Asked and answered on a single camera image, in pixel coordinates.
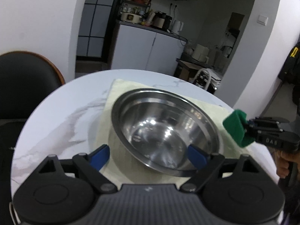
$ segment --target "white marble table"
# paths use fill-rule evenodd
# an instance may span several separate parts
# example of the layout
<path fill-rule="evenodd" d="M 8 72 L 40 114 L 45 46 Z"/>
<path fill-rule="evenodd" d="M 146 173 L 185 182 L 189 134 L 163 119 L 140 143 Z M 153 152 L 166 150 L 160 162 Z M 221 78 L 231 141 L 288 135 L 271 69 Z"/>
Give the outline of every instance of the white marble table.
<path fill-rule="evenodd" d="M 77 78 L 49 95 L 33 112 L 18 139 L 11 169 L 11 191 L 48 155 L 71 158 L 90 153 L 100 115 L 115 79 L 135 81 L 176 94 L 232 109 L 212 94 L 177 78 L 142 70 L 108 70 Z M 276 168 L 266 147 L 251 145 L 255 159 L 263 162 L 274 180 Z"/>

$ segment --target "green sponge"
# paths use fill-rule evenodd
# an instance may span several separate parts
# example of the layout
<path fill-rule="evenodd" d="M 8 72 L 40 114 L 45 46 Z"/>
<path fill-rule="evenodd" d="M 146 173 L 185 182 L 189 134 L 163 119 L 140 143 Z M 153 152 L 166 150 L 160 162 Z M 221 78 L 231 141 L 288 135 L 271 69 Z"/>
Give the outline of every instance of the green sponge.
<path fill-rule="evenodd" d="M 234 112 L 223 121 L 224 128 L 241 148 L 247 147 L 255 141 L 255 138 L 245 133 L 243 125 L 247 124 L 246 116 L 247 114 L 242 110 L 234 110 Z"/>

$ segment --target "chair backrest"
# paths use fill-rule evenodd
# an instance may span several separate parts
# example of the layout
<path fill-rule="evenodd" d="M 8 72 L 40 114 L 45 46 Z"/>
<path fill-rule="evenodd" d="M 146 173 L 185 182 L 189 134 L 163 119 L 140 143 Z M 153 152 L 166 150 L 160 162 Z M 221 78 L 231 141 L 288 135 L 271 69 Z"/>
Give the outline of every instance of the chair backrest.
<path fill-rule="evenodd" d="M 27 119 L 51 92 L 65 83 L 49 60 L 32 52 L 0 56 L 0 119 Z"/>

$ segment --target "black chair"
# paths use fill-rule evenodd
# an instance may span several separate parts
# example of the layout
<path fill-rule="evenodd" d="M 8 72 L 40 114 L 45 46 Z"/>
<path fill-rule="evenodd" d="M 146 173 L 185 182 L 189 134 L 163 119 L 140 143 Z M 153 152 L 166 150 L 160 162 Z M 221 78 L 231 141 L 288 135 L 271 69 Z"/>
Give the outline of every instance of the black chair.
<path fill-rule="evenodd" d="M 13 224 L 11 163 L 20 132 L 34 109 L 65 83 L 49 60 L 32 52 L 9 52 L 0 56 L 0 224 Z"/>

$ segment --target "towel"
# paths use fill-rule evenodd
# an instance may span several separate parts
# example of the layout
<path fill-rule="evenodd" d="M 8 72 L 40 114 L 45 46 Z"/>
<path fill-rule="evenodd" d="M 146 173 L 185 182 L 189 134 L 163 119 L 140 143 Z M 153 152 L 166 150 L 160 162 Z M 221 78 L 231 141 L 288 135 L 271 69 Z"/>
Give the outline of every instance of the towel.
<path fill-rule="evenodd" d="M 179 188 L 190 178 L 169 176 L 145 166 L 126 150 L 112 127 L 111 110 L 114 102 L 125 92 L 141 88 L 153 87 L 121 79 L 112 83 L 94 144 L 95 149 L 103 144 L 110 147 L 110 159 L 100 172 L 119 189 L 122 184 L 176 184 Z M 222 122 L 230 114 L 225 108 L 183 97 L 200 107 L 214 121 L 223 139 L 221 154 L 227 158 L 239 158 L 242 153 L 251 155 L 249 150 L 239 148 L 224 129 Z"/>

